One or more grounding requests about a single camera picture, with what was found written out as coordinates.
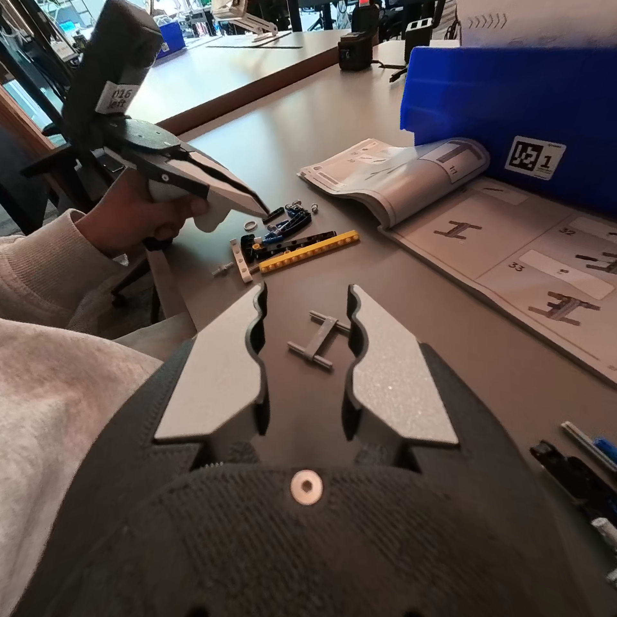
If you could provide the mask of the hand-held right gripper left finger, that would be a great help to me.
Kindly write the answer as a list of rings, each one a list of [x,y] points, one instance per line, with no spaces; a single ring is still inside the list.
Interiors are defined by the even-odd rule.
[[[236,443],[265,436],[266,283],[254,285],[197,334],[154,433],[157,443]]]

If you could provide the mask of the pile of small lego pins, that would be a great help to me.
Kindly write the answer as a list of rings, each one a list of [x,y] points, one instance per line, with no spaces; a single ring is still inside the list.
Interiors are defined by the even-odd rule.
[[[280,237],[280,236],[275,236],[273,231],[276,229],[277,225],[279,225],[281,222],[285,222],[285,221],[289,220],[293,215],[297,214],[298,212],[308,211],[308,212],[310,212],[312,214],[312,217],[315,215],[315,214],[313,214],[311,212],[311,206],[310,206],[309,210],[305,209],[302,206],[302,203],[301,203],[300,200],[296,200],[296,201],[292,202],[291,204],[285,205],[284,207],[286,209],[286,213],[283,216],[281,216],[280,218],[278,218],[278,219],[274,220],[273,222],[265,225],[266,229],[265,229],[265,234],[263,236],[255,236],[255,238],[257,239],[257,244],[254,245],[254,248],[258,248],[258,245],[260,245],[260,244],[278,243],[278,242],[280,242],[282,240],[290,239],[292,236],[297,235],[297,233],[296,233],[296,234],[293,234],[293,235],[291,235],[289,237]]]

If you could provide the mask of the grey H-shaped lego assembly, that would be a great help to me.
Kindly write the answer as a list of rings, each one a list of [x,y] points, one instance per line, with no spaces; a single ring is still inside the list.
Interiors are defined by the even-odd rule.
[[[309,316],[314,323],[319,325],[317,332],[305,347],[288,341],[288,351],[301,357],[307,363],[312,363],[327,372],[332,372],[333,363],[320,355],[320,350],[331,335],[344,335],[349,337],[351,334],[351,325],[314,310],[309,311]]]

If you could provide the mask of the person's left forearm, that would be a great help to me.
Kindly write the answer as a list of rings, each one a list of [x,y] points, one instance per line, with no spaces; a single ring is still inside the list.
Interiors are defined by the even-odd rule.
[[[1,320],[64,329],[87,294],[128,266],[81,234],[84,216],[70,209],[31,235],[1,238]]]

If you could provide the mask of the white lego beam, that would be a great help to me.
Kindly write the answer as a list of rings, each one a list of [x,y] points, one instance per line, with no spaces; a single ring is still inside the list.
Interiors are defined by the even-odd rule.
[[[229,242],[229,245],[232,250],[235,264],[237,266],[238,272],[240,273],[243,283],[249,284],[253,282],[252,274],[250,272],[250,266],[248,266],[246,263],[239,240],[234,238]]]

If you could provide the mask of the long black lego beam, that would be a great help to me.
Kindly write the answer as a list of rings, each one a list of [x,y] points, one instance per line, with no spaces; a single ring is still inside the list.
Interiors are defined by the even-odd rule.
[[[258,248],[254,248],[257,244],[257,239],[254,235],[245,235],[241,238],[241,250],[246,261],[250,264],[254,261],[261,261],[272,258],[279,253],[285,251],[294,251],[320,241],[324,241],[335,237],[335,231],[320,233],[296,239],[285,239],[278,243],[260,244]]]

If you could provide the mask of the lego instruction booklet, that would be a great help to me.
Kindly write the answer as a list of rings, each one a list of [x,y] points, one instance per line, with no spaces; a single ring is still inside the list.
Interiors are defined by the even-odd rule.
[[[298,176],[365,205],[383,235],[616,383],[616,223],[484,172],[466,138],[366,139]]]

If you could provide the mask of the black and white lego assembly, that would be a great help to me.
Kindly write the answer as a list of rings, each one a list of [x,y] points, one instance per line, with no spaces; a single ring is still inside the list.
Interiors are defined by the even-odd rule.
[[[616,527],[616,465],[593,444],[593,437],[572,422],[562,422],[561,428],[584,453],[590,455],[605,470],[613,484],[603,480],[579,457],[561,453],[546,440],[530,447],[529,453],[565,491],[573,505],[589,522],[604,517]]]

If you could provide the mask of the person's left hand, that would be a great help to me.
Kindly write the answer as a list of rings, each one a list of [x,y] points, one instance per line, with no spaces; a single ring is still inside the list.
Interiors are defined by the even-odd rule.
[[[208,211],[207,201],[187,195],[152,201],[147,180],[126,169],[98,205],[75,222],[77,230],[107,257],[118,257],[147,238],[173,240],[186,220]]]

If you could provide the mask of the small blue storage bin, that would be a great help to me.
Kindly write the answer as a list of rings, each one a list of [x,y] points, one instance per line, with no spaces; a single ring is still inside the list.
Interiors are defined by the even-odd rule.
[[[163,43],[158,51],[156,59],[167,58],[168,56],[185,50],[186,42],[182,33],[180,24],[177,21],[159,26],[160,33],[163,37]]]

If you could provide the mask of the white desk stand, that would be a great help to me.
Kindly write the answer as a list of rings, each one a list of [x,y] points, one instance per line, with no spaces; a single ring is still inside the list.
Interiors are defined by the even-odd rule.
[[[252,34],[251,42],[265,42],[276,39],[278,27],[248,12],[249,1],[211,1],[213,18],[243,28]]]

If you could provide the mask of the black battery charger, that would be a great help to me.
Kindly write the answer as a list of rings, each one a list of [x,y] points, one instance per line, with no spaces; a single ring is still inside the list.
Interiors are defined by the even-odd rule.
[[[338,65],[342,72],[361,72],[373,64],[373,48],[378,41],[376,30],[350,32],[337,44]]]

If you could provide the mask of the black and white device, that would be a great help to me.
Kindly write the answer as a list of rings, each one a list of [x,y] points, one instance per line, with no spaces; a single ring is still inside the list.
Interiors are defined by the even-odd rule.
[[[429,46],[433,33],[433,19],[425,18],[415,20],[407,24],[403,40],[405,42],[404,48],[404,62],[408,64],[410,61],[410,55],[415,47]]]

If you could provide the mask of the blue plastic bin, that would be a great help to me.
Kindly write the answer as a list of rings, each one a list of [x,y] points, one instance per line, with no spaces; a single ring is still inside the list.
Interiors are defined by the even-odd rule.
[[[415,48],[400,129],[474,139],[490,177],[616,218],[616,48]]]

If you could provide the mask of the white cardboard box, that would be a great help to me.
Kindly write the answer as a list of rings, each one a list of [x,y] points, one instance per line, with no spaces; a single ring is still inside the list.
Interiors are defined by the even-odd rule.
[[[471,48],[616,47],[616,1],[457,1]]]

